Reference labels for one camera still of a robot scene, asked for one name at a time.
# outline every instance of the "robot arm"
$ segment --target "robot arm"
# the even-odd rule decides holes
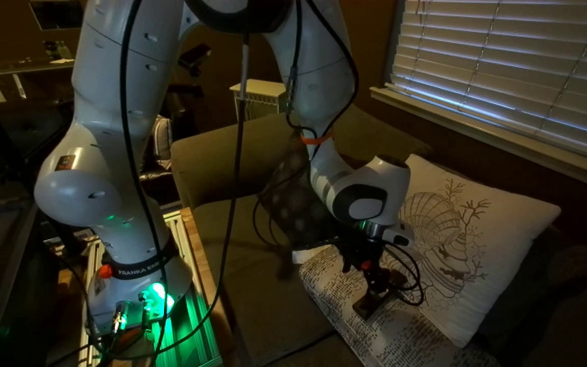
[[[136,302],[142,290],[160,282],[160,270],[171,294],[181,295],[189,286],[189,274],[176,261],[178,250],[156,204],[132,188],[136,177],[129,160],[141,161],[178,64],[178,45],[200,23],[222,31],[265,33],[282,77],[295,79],[289,94],[297,125],[306,127],[302,138],[308,141],[312,188],[341,222],[360,222],[371,236],[395,236],[406,170],[376,158],[353,172],[328,134],[356,88],[347,49],[339,42],[347,33],[336,0],[136,3],[141,9],[125,55],[132,5],[88,3],[72,79],[73,122],[45,160],[35,188],[45,214],[72,227],[89,227],[105,244],[113,278],[96,279],[89,290],[99,331],[111,331],[120,302]],[[125,112],[120,65],[126,67]]]

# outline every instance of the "window blinds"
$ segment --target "window blinds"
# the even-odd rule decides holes
[[[587,155],[587,0],[406,0],[390,88]]]

